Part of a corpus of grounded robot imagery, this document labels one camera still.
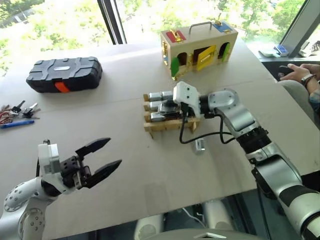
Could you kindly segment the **person's bare hand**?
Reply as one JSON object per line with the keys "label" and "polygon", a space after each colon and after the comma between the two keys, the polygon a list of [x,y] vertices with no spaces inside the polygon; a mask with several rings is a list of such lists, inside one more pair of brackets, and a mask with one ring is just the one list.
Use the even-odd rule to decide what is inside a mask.
{"label": "person's bare hand", "polygon": [[281,81],[293,80],[301,83],[309,92],[320,88],[320,65],[304,63],[300,66],[289,63],[287,67],[293,72],[280,78]]}

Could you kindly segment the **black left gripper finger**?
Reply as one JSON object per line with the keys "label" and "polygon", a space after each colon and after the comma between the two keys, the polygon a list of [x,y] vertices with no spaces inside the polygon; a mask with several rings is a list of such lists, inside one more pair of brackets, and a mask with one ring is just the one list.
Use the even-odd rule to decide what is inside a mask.
{"label": "black left gripper finger", "polygon": [[110,140],[111,140],[110,137],[103,137],[103,138],[96,139],[88,143],[87,145],[77,149],[75,153],[77,154],[78,159],[80,161],[83,161],[86,155],[90,153],[94,153],[99,149],[103,148]]}
{"label": "black left gripper finger", "polygon": [[121,163],[122,160],[119,159],[111,163],[108,163],[96,170],[93,175],[87,178],[86,188],[91,189],[95,185],[99,184],[100,182],[108,178],[119,167]]}

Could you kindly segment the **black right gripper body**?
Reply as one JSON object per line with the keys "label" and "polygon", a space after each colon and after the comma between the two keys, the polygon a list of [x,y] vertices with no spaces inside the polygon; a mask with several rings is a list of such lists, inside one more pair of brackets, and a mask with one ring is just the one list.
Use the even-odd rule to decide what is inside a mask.
{"label": "black right gripper body", "polygon": [[188,104],[184,102],[180,102],[180,103],[174,102],[173,108],[174,108],[174,113],[173,113],[174,118],[184,118],[185,116],[188,115]]}

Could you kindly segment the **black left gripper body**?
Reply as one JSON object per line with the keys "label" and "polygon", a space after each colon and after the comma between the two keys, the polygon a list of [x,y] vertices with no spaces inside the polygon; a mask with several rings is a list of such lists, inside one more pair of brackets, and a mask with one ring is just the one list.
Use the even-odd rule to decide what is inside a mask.
{"label": "black left gripper body", "polygon": [[84,166],[84,156],[73,155],[60,163],[60,174],[62,183],[69,190],[88,188],[91,189],[91,171],[88,166]]}

